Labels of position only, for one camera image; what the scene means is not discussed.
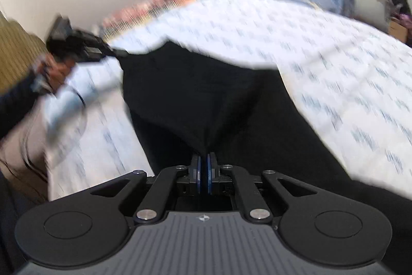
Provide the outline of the person's left hand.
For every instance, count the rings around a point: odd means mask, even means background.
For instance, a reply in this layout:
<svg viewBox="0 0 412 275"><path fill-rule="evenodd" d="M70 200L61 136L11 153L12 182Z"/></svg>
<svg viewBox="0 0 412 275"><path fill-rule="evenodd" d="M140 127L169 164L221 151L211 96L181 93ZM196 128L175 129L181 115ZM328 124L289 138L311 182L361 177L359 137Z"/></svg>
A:
<svg viewBox="0 0 412 275"><path fill-rule="evenodd" d="M56 94L64 86L75 65L76 62L71 58L57 61L50 53L46 53L35 63L33 69L37 76L42 77L42 90L48 94Z"/></svg>

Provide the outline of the dark sleeved left forearm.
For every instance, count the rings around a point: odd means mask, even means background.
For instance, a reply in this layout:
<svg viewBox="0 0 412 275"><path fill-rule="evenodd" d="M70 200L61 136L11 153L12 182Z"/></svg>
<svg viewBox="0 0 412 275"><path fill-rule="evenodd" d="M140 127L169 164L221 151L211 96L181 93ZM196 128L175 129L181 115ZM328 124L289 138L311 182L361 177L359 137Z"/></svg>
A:
<svg viewBox="0 0 412 275"><path fill-rule="evenodd" d="M33 90L36 74L30 70L0 100L0 138L3 139L29 113L39 97Z"/></svg>

